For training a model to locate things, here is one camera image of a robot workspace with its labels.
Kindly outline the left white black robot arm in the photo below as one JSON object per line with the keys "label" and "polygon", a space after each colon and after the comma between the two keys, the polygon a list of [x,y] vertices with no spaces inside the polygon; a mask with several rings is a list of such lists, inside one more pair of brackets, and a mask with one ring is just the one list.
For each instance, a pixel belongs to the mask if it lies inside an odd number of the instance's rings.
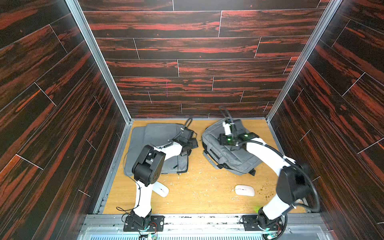
{"label": "left white black robot arm", "polygon": [[149,124],[134,128],[127,154],[125,172],[133,176],[137,190],[135,206],[127,214],[126,224],[146,230],[152,220],[152,192],[165,162],[188,161],[191,151],[198,147],[195,132],[180,124]]}

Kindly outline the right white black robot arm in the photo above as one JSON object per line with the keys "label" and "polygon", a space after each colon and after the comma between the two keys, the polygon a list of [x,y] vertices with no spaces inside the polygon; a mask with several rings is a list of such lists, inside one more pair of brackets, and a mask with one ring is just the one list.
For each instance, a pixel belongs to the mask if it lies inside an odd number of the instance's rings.
{"label": "right white black robot arm", "polygon": [[276,195],[258,211],[257,224],[268,231],[281,217],[288,219],[287,213],[295,207],[303,207],[313,213],[320,211],[320,198],[309,171],[278,150],[264,142],[258,135],[241,133],[234,122],[223,122],[224,133],[220,134],[220,144],[245,149],[256,156],[278,176]]}

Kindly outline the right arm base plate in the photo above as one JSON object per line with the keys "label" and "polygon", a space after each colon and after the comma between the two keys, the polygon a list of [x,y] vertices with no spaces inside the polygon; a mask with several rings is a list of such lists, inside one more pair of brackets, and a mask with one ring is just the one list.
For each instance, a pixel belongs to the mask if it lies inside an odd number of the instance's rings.
{"label": "right arm base plate", "polygon": [[288,222],[288,216],[280,216],[275,220],[258,215],[243,215],[239,220],[245,231],[281,232]]}

